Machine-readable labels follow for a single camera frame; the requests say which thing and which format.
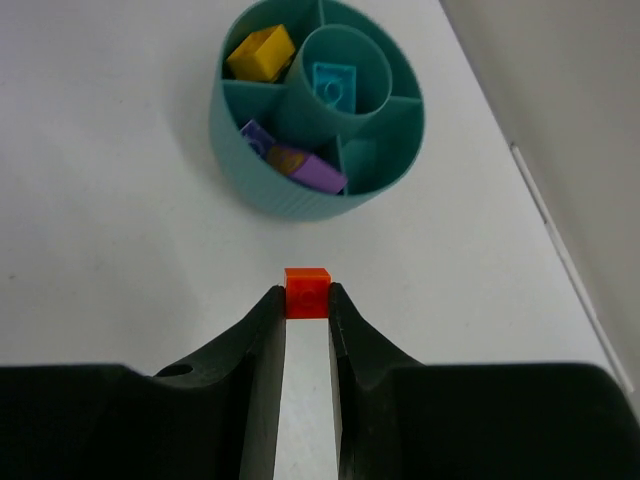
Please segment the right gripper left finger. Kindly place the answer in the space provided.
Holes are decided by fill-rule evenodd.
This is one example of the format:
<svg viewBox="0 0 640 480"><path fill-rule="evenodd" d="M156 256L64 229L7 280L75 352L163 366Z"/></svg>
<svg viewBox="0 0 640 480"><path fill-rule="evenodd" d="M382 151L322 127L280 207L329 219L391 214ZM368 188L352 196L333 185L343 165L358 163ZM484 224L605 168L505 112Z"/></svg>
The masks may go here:
<svg viewBox="0 0 640 480"><path fill-rule="evenodd" d="M284 370L285 292L147 376L118 364L5 367L5 479L269 479Z"/></svg>

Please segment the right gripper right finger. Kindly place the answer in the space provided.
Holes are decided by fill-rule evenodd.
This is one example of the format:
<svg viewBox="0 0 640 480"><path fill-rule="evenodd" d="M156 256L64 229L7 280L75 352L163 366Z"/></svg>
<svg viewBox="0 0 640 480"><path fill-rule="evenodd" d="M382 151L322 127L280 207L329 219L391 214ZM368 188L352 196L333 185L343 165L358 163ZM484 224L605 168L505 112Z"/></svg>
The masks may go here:
<svg viewBox="0 0 640 480"><path fill-rule="evenodd" d="M342 479L635 479L639 423L586 363L425 365L329 289Z"/></svg>

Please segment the small orange lego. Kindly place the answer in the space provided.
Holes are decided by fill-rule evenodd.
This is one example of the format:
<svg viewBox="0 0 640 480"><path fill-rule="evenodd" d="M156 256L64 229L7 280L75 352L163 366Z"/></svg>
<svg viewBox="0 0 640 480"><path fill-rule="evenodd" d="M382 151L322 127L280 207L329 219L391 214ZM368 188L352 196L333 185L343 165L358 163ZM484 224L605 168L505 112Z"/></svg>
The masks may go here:
<svg viewBox="0 0 640 480"><path fill-rule="evenodd" d="M331 283L331 275L324 268L285 268L285 318L287 320L327 318Z"/></svg>

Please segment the large purple lego brick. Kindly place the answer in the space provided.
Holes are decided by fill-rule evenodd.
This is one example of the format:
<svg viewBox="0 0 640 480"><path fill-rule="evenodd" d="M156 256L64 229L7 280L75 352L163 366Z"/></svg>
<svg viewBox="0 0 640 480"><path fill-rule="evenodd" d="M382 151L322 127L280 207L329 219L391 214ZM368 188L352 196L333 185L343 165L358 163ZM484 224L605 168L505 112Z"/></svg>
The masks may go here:
<svg viewBox="0 0 640 480"><path fill-rule="evenodd" d="M328 194L338 194L347 186L347 177L317 155L276 144L266 161L276 171L306 187Z"/></svg>

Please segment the small purple lego brick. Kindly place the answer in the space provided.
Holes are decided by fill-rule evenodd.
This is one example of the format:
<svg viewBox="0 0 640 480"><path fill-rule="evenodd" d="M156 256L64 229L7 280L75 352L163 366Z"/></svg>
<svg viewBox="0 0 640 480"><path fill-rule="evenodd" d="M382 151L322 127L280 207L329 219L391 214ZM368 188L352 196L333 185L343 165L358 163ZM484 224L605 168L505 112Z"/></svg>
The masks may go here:
<svg viewBox="0 0 640 480"><path fill-rule="evenodd" d="M252 150L263 160L267 158L276 140L255 120L249 120L241 129L241 136Z"/></svg>

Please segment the teal square lego brick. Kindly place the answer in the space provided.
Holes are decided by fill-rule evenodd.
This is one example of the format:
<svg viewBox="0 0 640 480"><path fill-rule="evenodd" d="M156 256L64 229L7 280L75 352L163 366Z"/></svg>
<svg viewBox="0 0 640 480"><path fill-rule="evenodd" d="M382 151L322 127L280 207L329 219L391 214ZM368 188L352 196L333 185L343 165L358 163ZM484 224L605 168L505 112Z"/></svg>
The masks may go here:
<svg viewBox="0 0 640 480"><path fill-rule="evenodd" d="M315 62L312 85L315 95L326 105L354 114L356 110L357 69L352 65Z"/></svg>

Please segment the yellow lego brick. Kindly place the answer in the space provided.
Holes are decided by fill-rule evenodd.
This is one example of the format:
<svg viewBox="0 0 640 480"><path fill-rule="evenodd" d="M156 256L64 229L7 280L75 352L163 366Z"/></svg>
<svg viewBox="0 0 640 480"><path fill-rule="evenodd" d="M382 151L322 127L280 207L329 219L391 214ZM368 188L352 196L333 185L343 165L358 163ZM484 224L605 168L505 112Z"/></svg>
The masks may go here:
<svg viewBox="0 0 640 480"><path fill-rule="evenodd" d="M296 53L283 24L250 33L226 58L237 80L274 83Z"/></svg>

